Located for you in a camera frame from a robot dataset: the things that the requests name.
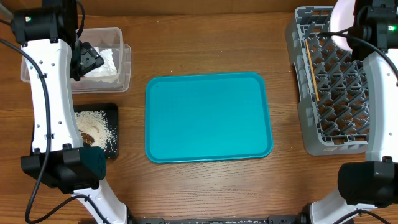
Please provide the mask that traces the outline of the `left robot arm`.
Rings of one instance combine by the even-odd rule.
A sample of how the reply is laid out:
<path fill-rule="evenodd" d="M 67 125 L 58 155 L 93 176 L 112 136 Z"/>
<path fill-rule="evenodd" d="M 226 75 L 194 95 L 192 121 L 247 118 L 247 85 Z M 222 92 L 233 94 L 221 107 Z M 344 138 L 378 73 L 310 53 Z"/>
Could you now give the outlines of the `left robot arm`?
<path fill-rule="evenodd" d="M 104 151 L 86 147 L 76 124 L 70 82 L 103 64 L 80 40 L 84 18 L 78 1 L 43 1 L 39 8 L 16 11 L 11 20 L 12 48 L 26 62 L 34 109 L 31 152 L 21 157 L 21 167 L 37 185 L 79 200 L 96 223 L 134 223 L 106 181 Z"/>

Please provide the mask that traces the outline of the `rice grains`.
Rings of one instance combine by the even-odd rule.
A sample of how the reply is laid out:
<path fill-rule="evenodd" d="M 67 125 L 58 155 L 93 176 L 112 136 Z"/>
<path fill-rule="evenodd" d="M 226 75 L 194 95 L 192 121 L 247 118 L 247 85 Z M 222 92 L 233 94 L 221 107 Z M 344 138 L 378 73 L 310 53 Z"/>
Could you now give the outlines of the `rice grains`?
<path fill-rule="evenodd" d="M 79 133 L 87 133 L 94 138 L 91 147 L 100 147 L 105 153 L 116 152 L 116 128 L 111 126 L 104 111 L 75 112 L 75 118 Z"/>

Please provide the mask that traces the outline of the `wooden chopstick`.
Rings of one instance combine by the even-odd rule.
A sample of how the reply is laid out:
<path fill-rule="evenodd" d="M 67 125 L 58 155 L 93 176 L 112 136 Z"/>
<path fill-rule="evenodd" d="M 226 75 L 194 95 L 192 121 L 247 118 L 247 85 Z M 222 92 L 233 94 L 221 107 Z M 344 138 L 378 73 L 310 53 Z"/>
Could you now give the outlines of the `wooden chopstick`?
<path fill-rule="evenodd" d="M 314 73 L 313 64 L 312 64 L 312 58 L 311 58 L 311 54 L 310 54 L 310 48 L 309 48 L 307 39 L 305 39 L 305 47 L 306 47 L 307 56 L 308 56 L 308 63 L 309 63 L 309 66 L 310 66 L 310 74 L 311 74 L 311 78 L 312 78 L 313 89 L 314 89 L 314 93 L 315 93 L 315 99 L 316 99 L 316 102 L 319 103 L 320 97 L 319 97 L 319 94 L 318 94 L 317 81 L 316 81 L 316 78 L 315 78 L 315 73 Z"/>

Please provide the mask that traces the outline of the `large white plate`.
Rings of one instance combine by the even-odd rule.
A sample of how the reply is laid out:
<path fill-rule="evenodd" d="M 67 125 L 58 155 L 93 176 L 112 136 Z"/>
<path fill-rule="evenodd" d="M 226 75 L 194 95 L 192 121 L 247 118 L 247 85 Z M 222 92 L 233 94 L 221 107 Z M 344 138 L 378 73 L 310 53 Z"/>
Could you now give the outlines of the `large white plate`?
<path fill-rule="evenodd" d="M 354 24 L 355 4 L 355 0 L 338 0 L 336 2 L 330 17 L 329 32 L 339 32 Z M 339 49 L 352 52 L 346 38 L 332 36 L 331 39 Z"/>

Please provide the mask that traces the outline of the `white napkin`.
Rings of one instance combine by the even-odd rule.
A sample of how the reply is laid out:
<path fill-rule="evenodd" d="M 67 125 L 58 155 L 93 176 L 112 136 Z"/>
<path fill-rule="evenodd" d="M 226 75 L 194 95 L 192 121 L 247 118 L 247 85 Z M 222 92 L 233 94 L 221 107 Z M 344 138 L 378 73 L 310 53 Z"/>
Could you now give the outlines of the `white napkin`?
<path fill-rule="evenodd" d="M 115 66 L 115 62 L 113 59 L 113 50 L 112 48 L 101 49 L 99 47 L 94 47 L 94 49 L 100 54 L 100 56 L 104 60 L 104 64 L 90 72 L 88 72 L 84 77 L 107 77 L 107 76 L 115 76 L 117 72 L 117 68 Z"/>

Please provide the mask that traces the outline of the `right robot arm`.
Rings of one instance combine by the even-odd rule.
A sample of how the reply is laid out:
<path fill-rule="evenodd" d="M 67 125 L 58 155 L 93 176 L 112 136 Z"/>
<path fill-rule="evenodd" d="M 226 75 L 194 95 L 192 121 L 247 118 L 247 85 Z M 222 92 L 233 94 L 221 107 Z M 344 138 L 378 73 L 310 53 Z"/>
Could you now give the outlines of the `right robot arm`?
<path fill-rule="evenodd" d="M 328 32 L 363 61 L 369 89 L 364 162 L 343 164 L 336 190 L 308 207 L 305 223 L 352 223 L 356 215 L 397 203 L 397 1 L 339 0 Z"/>

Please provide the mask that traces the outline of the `brown food scrap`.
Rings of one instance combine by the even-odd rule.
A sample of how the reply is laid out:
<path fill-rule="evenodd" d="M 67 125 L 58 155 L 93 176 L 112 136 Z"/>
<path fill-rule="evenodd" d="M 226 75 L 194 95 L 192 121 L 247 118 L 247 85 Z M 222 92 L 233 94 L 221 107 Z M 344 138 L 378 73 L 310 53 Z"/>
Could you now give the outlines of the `brown food scrap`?
<path fill-rule="evenodd" d="M 87 134 L 87 133 L 80 133 L 80 134 L 81 134 L 84 144 L 90 146 L 95 142 L 94 138 L 92 136 L 90 136 L 89 134 Z"/>

